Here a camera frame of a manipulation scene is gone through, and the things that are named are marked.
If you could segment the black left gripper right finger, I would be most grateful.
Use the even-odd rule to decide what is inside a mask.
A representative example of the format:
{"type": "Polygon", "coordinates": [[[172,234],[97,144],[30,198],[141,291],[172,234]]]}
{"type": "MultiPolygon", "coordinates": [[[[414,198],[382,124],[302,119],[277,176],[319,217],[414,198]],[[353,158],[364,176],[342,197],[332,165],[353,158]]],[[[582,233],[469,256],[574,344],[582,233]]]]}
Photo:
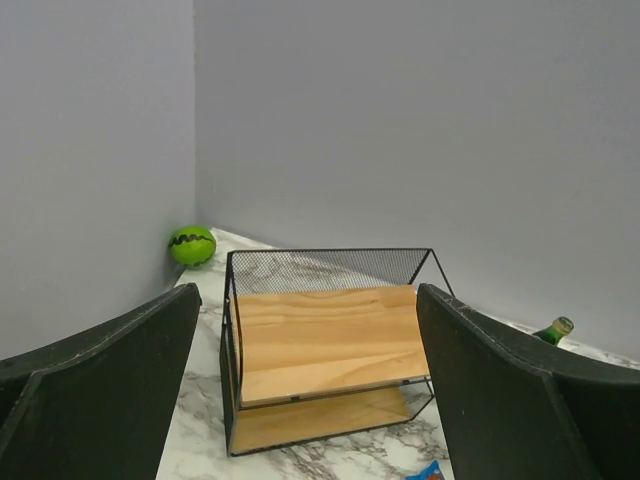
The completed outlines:
{"type": "Polygon", "coordinates": [[[431,284],[417,316],[455,478],[638,478],[638,370],[547,344],[431,284]]]}

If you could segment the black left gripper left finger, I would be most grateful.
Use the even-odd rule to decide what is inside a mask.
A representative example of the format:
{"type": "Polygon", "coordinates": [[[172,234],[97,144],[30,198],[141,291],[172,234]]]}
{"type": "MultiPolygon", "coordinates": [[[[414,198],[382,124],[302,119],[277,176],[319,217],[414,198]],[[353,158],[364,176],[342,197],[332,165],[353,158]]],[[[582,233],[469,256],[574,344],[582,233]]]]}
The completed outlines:
{"type": "Polygon", "coordinates": [[[183,284],[2,360],[2,478],[155,478],[201,305],[183,284]]]}

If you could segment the blue M&M's candy bag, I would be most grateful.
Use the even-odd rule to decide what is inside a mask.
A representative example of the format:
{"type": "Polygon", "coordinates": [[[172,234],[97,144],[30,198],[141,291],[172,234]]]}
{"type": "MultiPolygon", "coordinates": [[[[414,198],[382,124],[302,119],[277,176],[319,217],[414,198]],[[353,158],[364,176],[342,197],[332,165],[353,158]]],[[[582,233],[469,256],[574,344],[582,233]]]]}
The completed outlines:
{"type": "Polygon", "coordinates": [[[405,480],[445,480],[445,476],[439,462],[434,460],[419,473],[406,476],[405,480]]]}

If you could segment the green glass bottle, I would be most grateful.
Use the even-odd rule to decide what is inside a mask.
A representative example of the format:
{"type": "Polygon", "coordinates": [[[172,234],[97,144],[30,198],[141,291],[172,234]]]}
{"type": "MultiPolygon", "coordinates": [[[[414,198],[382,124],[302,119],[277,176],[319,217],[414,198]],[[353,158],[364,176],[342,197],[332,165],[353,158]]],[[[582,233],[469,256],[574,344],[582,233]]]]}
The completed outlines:
{"type": "Polygon", "coordinates": [[[559,316],[546,328],[533,333],[533,336],[547,344],[557,346],[560,341],[574,330],[574,323],[565,316],[559,316]]]}

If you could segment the green watermelon ball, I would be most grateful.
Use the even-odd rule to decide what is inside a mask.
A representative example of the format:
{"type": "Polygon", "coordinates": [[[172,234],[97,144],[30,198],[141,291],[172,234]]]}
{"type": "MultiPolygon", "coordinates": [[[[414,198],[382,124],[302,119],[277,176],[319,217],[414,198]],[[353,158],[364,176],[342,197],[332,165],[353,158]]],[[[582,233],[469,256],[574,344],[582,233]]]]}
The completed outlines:
{"type": "Polygon", "coordinates": [[[198,269],[215,255],[217,243],[212,233],[202,226],[176,230],[169,241],[172,258],[188,269],[198,269]]]}

